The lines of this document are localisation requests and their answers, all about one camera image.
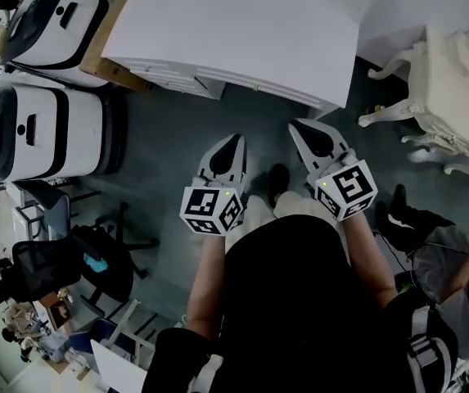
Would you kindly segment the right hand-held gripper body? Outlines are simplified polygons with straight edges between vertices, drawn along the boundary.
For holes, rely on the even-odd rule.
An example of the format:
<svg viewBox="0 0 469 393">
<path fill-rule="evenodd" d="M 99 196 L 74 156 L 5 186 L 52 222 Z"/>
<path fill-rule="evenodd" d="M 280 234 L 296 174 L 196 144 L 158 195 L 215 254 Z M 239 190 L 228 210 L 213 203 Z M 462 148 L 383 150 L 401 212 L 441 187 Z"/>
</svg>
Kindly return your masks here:
<svg viewBox="0 0 469 393">
<path fill-rule="evenodd" d="M 314 189 L 314 199 L 325 206 L 337 222 L 366 210 L 378 193 L 367 162 L 359 160 L 352 148 L 326 169 L 310 172 L 307 183 Z"/>
</svg>

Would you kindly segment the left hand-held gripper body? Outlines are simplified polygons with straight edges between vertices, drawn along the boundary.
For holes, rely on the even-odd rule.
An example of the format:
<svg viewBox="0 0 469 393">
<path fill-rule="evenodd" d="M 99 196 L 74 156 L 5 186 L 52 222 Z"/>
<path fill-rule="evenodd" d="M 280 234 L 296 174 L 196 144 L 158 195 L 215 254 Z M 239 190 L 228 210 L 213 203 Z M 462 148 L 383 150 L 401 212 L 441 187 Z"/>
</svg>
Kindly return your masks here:
<svg viewBox="0 0 469 393">
<path fill-rule="evenodd" d="M 226 180 L 194 176 L 184 188 L 179 216 L 196 234 L 226 236 L 243 211 L 245 172 Z"/>
</svg>

